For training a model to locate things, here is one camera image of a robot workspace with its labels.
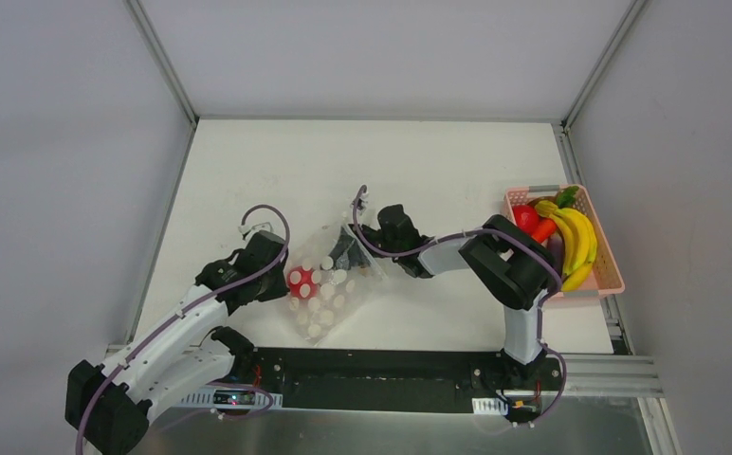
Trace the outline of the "red toy tomato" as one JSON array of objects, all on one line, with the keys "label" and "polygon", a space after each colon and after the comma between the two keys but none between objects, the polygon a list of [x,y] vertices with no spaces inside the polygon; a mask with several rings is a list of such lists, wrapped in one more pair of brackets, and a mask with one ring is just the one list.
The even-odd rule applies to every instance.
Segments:
[{"label": "red toy tomato", "polygon": [[514,222],[520,230],[532,235],[540,224],[540,216],[529,205],[518,205],[512,208]]}]

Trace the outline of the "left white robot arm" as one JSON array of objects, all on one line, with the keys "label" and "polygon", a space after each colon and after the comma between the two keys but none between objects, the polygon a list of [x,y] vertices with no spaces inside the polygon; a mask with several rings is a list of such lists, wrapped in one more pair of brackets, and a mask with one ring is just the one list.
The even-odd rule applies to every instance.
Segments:
[{"label": "left white robot arm", "polygon": [[64,419],[76,432],[74,451],[127,454],[149,426],[185,394],[225,377],[252,374],[253,344],[227,326],[253,302],[288,293],[288,234],[253,230],[243,247],[203,266],[184,296],[159,322],[97,364],[68,373]]}]

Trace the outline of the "polka dot zip bag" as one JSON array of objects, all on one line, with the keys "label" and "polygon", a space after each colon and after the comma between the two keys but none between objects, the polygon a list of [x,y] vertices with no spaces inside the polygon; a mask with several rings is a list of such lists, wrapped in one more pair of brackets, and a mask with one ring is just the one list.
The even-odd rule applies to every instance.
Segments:
[{"label": "polka dot zip bag", "polygon": [[372,255],[368,269],[333,270],[328,257],[339,236],[339,229],[350,222],[340,217],[315,230],[303,243],[288,253],[284,276],[296,267],[313,268],[318,293],[309,300],[299,300],[289,294],[284,312],[299,336],[312,345],[320,344],[360,307],[372,300],[387,280],[383,267]]}]

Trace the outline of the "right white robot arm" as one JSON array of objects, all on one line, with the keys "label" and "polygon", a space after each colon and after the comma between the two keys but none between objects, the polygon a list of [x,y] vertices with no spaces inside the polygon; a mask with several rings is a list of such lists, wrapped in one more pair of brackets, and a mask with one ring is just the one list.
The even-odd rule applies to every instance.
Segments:
[{"label": "right white robot arm", "polygon": [[400,204],[383,208],[377,222],[344,224],[323,263],[350,270],[389,259],[416,279],[470,270],[503,306],[503,379],[517,389],[538,379],[545,355],[540,307],[560,282],[552,253],[501,215],[442,238],[421,234]]}]

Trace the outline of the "yellow toy banana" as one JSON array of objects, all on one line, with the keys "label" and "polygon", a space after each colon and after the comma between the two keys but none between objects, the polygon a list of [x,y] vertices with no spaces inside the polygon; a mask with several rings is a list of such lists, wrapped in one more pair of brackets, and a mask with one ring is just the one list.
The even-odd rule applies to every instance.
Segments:
[{"label": "yellow toy banana", "polygon": [[572,292],[584,284],[593,273],[594,264],[587,262],[576,268],[562,283],[561,291]]}]

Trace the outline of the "orange toy carrot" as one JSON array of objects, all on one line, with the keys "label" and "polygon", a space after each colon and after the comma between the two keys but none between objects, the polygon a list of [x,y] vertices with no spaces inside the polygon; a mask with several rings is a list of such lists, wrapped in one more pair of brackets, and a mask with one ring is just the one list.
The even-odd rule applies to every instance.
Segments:
[{"label": "orange toy carrot", "polygon": [[[552,203],[560,209],[571,208],[576,201],[576,194],[578,190],[578,186],[570,186],[560,190],[555,196],[539,197],[528,202],[527,205],[536,212],[540,212],[537,209],[537,205],[542,202]],[[540,214],[539,218],[540,220],[534,231],[531,233],[531,237],[538,243],[542,244],[558,230],[558,227],[556,223],[546,215]]]}]

